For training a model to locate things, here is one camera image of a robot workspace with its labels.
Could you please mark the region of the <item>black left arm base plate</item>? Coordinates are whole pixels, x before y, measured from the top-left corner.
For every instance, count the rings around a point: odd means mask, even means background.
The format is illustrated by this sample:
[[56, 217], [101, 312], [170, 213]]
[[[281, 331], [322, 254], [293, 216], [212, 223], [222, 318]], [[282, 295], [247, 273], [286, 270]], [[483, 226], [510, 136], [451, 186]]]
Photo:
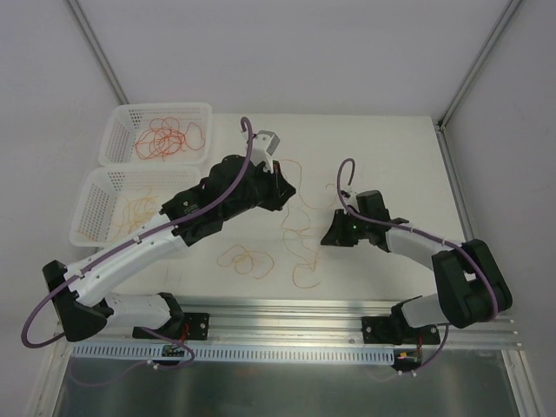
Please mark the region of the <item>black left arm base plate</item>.
[[209, 314], [183, 313], [171, 314], [168, 311], [140, 314], [133, 320], [132, 337], [138, 340], [155, 339], [156, 336], [191, 341], [205, 341], [208, 338]]

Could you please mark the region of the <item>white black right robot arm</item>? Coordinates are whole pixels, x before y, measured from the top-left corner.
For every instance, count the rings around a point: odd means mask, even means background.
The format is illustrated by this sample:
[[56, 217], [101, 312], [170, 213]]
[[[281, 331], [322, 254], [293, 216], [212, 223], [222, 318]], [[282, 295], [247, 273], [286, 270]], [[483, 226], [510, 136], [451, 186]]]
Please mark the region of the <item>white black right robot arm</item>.
[[321, 245], [351, 248], [366, 240], [434, 274], [436, 291], [401, 301], [388, 316], [361, 320], [367, 344], [440, 342], [440, 325], [467, 328], [494, 319], [513, 305], [513, 295], [488, 245], [479, 239], [454, 243], [391, 218], [378, 190], [359, 193], [353, 205], [335, 210]]

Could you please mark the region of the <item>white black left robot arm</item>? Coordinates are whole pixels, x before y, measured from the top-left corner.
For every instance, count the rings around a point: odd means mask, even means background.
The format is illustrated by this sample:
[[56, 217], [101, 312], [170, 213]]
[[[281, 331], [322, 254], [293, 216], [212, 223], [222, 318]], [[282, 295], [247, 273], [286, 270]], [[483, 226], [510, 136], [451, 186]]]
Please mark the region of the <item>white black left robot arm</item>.
[[272, 169], [242, 156], [225, 157], [194, 187], [162, 205], [148, 225], [88, 260], [52, 261], [43, 276], [67, 341], [85, 341], [105, 328], [131, 328], [136, 339], [178, 339], [187, 315], [168, 292], [119, 295], [115, 288], [149, 265], [182, 252], [255, 208], [279, 211], [296, 193], [274, 162]]

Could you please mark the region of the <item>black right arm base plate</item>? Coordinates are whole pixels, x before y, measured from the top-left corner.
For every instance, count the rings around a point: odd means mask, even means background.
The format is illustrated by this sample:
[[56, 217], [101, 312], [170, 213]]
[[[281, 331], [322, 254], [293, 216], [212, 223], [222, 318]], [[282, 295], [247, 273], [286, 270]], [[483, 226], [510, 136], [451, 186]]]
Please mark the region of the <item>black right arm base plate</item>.
[[388, 344], [436, 346], [440, 333], [435, 325], [412, 328], [402, 319], [390, 316], [363, 316], [361, 318], [363, 342], [369, 345]]

